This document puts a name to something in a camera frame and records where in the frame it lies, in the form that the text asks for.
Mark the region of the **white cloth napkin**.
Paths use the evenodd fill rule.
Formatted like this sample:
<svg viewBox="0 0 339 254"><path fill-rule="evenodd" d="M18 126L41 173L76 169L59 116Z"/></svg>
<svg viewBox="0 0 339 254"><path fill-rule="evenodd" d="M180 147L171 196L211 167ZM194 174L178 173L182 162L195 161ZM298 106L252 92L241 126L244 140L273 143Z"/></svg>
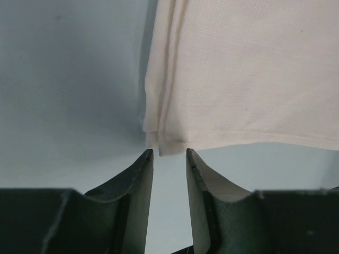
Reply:
<svg viewBox="0 0 339 254"><path fill-rule="evenodd" d="M338 149L338 1L158 1L146 145Z"/></svg>

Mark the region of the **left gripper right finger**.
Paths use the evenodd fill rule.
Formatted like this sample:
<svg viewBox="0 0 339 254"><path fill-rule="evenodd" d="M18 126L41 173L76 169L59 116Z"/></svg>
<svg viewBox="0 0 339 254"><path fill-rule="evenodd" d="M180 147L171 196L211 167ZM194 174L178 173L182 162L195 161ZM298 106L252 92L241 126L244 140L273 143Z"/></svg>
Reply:
<svg viewBox="0 0 339 254"><path fill-rule="evenodd" d="M338 188L250 192L186 151L188 253L338 253Z"/></svg>

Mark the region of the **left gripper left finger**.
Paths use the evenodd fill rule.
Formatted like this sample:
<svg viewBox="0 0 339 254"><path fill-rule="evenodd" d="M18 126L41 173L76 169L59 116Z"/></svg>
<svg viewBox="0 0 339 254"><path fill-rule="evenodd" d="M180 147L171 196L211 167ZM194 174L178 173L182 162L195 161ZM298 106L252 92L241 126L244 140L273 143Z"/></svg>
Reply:
<svg viewBox="0 0 339 254"><path fill-rule="evenodd" d="M153 151L85 194L1 189L1 253L144 253Z"/></svg>

